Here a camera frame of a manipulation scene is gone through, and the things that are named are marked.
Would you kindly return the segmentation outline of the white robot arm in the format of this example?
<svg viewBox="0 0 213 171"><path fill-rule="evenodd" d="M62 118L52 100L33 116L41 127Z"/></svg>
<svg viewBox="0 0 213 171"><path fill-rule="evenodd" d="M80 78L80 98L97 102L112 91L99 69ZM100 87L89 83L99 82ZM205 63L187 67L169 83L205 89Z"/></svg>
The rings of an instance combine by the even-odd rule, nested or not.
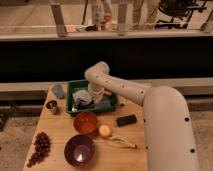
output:
<svg viewBox="0 0 213 171"><path fill-rule="evenodd" d="M100 101L105 89L143 107L148 171L200 171L189 108L170 86L152 86L109 75L100 61L84 72L88 91Z"/></svg>

